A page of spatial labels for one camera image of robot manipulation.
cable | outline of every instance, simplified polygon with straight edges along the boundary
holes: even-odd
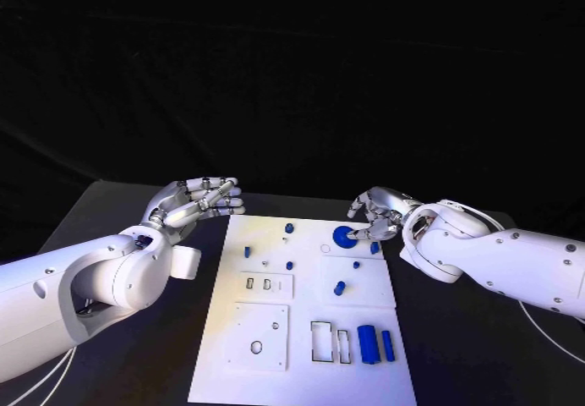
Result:
[[[52,389],[52,392],[49,393],[49,395],[46,395],[46,398],[45,398],[43,402],[40,403],[40,406],[45,406],[45,404],[49,402],[49,399],[50,399],[50,397],[52,397],[52,394],[53,394],[55,391],[58,390],[60,381],[63,380],[65,375],[68,374],[68,370],[69,370],[69,366],[71,366],[71,361],[73,360],[73,357],[75,357],[75,351],[76,351],[76,347],[73,347],[73,352],[71,353],[69,362],[68,362],[68,365],[66,365],[66,367],[65,367],[63,373],[60,374],[60,378],[59,378],[59,380],[58,380],[58,383],[55,384],[55,387],[53,387],[53,389]]]
[[[583,361],[576,355],[571,354],[571,353],[563,349],[563,347],[560,347],[560,345],[558,344],[558,342],[549,337],[549,334],[540,329],[540,326],[536,324],[536,321],[533,320],[533,317],[529,315],[527,310],[526,310],[526,307],[524,307],[524,304],[523,304],[520,301],[517,301],[517,302],[520,303],[522,310],[524,311],[526,316],[527,316],[530,322],[533,323],[533,326],[539,329],[539,332],[542,333],[542,335],[543,335],[543,336],[549,339],[549,341],[565,351],[566,354],[569,354],[581,363],[585,364],[585,361]]]
[[[55,368],[52,371],[46,374],[45,378],[34,384],[34,386],[20,395],[20,397],[7,405],[7,406],[14,406],[16,403],[43,385],[45,381],[52,377],[52,374],[63,364],[65,360],[68,359],[68,356],[73,352],[73,348],[68,350],[68,353],[63,355],[63,358],[60,359],[59,363],[55,365]]]
[[[473,207],[468,207],[467,205],[462,205],[461,203],[457,203],[464,209],[473,211],[477,215],[480,215],[487,221],[490,221],[490,223],[493,223],[493,225],[496,226],[496,228],[503,231],[503,225],[481,211],[475,210]],[[533,326],[539,329],[539,332],[542,333],[542,335],[549,339],[549,341],[560,348],[560,350],[571,355],[582,364],[585,364],[585,360],[582,360],[575,354],[569,353],[569,351],[560,347],[560,344],[549,337],[549,334],[542,330],[540,326],[537,325],[536,321],[533,320],[533,317],[530,316],[530,314],[527,313],[524,304],[517,301],[520,303],[520,307],[522,310],[524,311],[527,320],[530,320],[530,322],[533,323]],[[585,324],[585,320],[582,320],[579,317],[575,317],[576,321],[582,324]]]

rectangular hole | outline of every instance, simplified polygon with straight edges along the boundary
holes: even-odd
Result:
[[[350,336],[346,330],[337,330],[337,350],[340,364],[350,364]]]
[[[331,323],[311,321],[313,361],[333,362]]]

gray table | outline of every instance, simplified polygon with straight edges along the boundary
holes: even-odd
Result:
[[[42,252],[137,224],[157,190],[96,182]],[[258,194],[242,197],[249,215],[347,220],[350,201]],[[506,226],[511,224],[507,216],[494,216]],[[154,305],[79,346],[50,405],[187,404],[226,224],[228,217],[200,222],[183,243],[203,253],[194,281],[171,278]],[[517,302],[487,292],[465,276],[454,284],[432,280],[399,258],[400,247],[399,239],[383,243],[419,405],[582,404],[585,365],[546,341]],[[545,310],[529,310],[553,338],[585,358],[581,324]],[[55,363],[0,384],[0,405],[27,390]],[[40,403],[56,376],[23,405]]]

black curtain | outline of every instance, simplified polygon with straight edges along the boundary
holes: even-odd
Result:
[[[444,7],[0,1],[0,259],[101,178],[386,185],[583,239],[583,9]]]

white robotic arm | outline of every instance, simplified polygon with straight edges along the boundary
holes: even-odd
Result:
[[[503,230],[480,211],[442,200],[422,204],[375,187],[351,203],[366,207],[370,228],[350,239],[390,239],[402,232],[400,258],[452,283],[462,272],[488,290],[558,313],[585,318],[585,244],[520,229]],[[490,231],[491,223],[498,231]]]
[[[148,307],[169,276],[194,278],[202,253],[176,243],[197,220],[243,213],[236,184],[235,178],[173,182],[138,226],[0,266],[0,382]],[[82,311],[72,291],[92,302]]]

